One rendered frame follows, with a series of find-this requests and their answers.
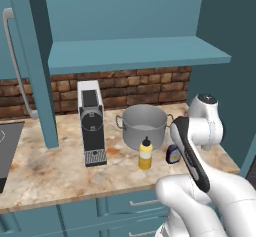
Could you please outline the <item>teal open cabinet shelves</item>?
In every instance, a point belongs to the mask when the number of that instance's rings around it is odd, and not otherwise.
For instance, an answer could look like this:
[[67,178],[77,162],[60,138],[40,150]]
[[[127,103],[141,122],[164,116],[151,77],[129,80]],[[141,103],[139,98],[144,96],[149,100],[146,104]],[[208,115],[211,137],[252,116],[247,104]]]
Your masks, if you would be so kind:
[[197,36],[202,0],[46,0],[52,74],[228,63]]

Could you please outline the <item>teal cabinet door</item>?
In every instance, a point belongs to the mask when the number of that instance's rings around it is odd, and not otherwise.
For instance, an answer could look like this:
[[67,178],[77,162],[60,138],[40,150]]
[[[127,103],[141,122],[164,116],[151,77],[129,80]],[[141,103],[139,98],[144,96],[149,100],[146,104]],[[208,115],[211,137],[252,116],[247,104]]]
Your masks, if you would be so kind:
[[18,81],[4,30],[4,8],[13,9],[9,28],[21,78],[32,86],[35,106],[31,108],[38,111],[46,146],[54,148],[58,134],[48,67],[53,40],[46,0],[0,0],[0,80]]

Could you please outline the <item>teal tall side cabinet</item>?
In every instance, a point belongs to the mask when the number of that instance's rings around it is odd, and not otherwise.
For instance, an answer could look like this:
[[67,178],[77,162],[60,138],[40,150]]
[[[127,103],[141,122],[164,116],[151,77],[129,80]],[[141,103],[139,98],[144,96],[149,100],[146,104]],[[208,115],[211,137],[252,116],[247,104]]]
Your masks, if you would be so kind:
[[218,99],[226,129],[222,147],[245,176],[256,156],[256,0],[203,0],[197,35],[231,62],[194,66],[188,97]]

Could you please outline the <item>grey metal stock pot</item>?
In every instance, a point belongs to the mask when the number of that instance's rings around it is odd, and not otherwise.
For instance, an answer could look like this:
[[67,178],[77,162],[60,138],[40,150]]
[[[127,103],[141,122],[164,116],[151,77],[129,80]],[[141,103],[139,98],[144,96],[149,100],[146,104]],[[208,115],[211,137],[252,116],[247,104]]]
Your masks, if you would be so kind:
[[168,117],[173,115],[157,106],[137,104],[128,107],[121,116],[116,116],[116,119],[122,120],[122,124],[116,125],[123,131],[123,140],[131,149],[138,150],[140,144],[148,139],[156,150],[164,142]]

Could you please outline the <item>grey coffee machine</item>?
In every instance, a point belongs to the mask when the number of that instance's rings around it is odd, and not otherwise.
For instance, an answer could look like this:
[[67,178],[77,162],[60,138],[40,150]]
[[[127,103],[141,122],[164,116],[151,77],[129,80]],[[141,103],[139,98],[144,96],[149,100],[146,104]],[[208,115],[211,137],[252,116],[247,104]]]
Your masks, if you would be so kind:
[[85,166],[106,165],[104,106],[98,81],[79,81],[77,99]]

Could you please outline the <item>yellow squeeze bottle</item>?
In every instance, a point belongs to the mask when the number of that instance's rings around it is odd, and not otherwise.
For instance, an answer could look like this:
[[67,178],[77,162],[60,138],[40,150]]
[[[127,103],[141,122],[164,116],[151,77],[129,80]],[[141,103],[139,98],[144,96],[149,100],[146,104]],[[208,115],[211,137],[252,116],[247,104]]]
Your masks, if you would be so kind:
[[148,170],[151,167],[152,151],[153,151],[152,143],[148,137],[145,137],[145,139],[140,144],[140,148],[139,148],[138,166],[142,170]]

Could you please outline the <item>teal drawer front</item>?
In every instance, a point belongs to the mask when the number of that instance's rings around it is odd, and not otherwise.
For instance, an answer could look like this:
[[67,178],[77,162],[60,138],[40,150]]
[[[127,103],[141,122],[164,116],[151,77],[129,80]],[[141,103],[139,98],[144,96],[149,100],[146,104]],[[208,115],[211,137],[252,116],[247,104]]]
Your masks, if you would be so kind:
[[154,189],[148,189],[97,198],[96,208],[99,216],[107,216],[160,211],[166,206],[157,200]]
[[157,231],[165,222],[166,218],[166,214],[159,214],[132,220],[123,220],[113,226],[108,226],[104,230],[100,230],[99,237],[129,237],[129,232],[136,234],[148,231]]

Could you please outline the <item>teal base cupboard door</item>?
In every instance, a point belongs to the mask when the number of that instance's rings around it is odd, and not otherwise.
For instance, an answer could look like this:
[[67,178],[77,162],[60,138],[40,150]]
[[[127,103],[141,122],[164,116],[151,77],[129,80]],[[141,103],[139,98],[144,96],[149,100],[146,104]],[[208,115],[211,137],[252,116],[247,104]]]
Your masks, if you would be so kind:
[[101,217],[108,215],[105,198],[87,199],[57,206],[67,237],[109,237],[101,230]]
[[64,237],[55,206],[0,214],[0,237]]

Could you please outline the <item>black hob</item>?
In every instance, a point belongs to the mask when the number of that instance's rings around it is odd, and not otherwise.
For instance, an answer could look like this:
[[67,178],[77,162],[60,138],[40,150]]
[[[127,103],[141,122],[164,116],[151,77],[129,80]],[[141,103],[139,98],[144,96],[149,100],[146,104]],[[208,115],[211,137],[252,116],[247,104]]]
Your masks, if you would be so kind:
[[0,124],[0,193],[4,190],[23,127],[24,121]]

